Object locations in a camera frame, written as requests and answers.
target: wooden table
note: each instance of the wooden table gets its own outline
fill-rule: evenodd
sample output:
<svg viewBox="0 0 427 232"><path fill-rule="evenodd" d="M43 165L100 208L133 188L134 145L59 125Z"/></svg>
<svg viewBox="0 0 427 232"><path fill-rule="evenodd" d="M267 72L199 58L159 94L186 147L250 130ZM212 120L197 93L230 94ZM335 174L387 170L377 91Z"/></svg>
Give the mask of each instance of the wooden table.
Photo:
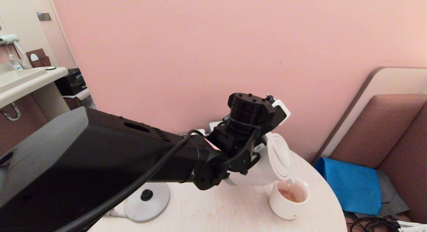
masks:
<svg viewBox="0 0 427 232"><path fill-rule="evenodd" d="M340 204L319 173L303 158L292 153L299 178L310 185L310 200L305 212L295 220L284 220L270 209L273 185L231 186L221 182L207 191L193 183L168 183L169 206L148 223L126 218L103 217L90 232L345 232L346 221ZM116 211L123 213L122 204Z"/></svg>

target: blue towel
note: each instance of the blue towel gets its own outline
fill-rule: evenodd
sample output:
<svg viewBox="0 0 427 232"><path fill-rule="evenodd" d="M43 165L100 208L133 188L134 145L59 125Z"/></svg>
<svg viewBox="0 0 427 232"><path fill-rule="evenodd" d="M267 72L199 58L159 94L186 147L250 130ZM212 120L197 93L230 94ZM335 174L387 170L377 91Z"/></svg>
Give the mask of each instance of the blue towel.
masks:
<svg viewBox="0 0 427 232"><path fill-rule="evenodd" d="M344 211L378 215L381 187L374 169L320 158L314 166L334 191Z"/></svg>

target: pink wall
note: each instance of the pink wall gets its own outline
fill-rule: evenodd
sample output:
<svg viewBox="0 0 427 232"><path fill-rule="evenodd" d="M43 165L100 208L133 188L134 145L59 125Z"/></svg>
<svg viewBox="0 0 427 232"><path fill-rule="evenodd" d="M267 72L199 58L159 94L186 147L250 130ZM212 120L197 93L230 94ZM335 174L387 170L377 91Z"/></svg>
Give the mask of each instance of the pink wall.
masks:
<svg viewBox="0 0 427 232"><path fill-rule="evenodd" d="M379 66L426 66L426 0L53 0L99 110L183 133L281 98L310 160Z"/></svg>

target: robotic arm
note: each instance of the robotic arm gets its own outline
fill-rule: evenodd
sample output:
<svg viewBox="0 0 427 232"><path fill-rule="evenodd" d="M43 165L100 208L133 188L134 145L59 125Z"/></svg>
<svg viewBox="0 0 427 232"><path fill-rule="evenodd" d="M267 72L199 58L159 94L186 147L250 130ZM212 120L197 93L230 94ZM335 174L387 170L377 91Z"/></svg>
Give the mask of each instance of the robotic arm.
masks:
<svg viewBox="0 0 427 232"><path fill-rule="evenodd" d="M206 138L84 107L55 118L0 158L0 231L87 231L147 181L207 190L247 174L254 144L290 113L270 95L234 93L228 106Z"/></svg>

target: white cup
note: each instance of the white cup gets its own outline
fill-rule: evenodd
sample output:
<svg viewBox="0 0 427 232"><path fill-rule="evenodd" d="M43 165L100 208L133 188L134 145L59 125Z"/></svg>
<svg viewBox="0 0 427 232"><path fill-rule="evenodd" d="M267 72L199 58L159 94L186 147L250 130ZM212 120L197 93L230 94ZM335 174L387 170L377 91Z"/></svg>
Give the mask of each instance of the white cup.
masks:
<svg viewBox="0 0 427 232"><path fill-rule="evenodd" d="M288 191L295 202L285 198L279 190ZM270 194L270 207L279 217L285 220L296 219L304 211L305 203L310 198L308 184L296 178L295 183L276 181Z"/></svg>

